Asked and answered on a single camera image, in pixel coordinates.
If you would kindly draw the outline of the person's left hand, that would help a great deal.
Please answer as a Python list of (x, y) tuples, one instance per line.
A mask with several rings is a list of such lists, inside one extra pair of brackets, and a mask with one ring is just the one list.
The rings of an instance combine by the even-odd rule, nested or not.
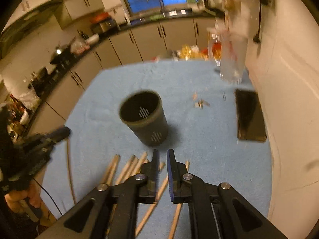
[(29, 198), (29, 204), (38, 209), (41, 207), (42, 200), (40, 198), (39, 191), (37, 189), (37, 183), (35, 180), (30, 181), (29, 187), (26, 190), (12, 190), (5, 196), (6, 203), (9, 209), (17, 216), (22, 217), (25, 214), (20, 201)]

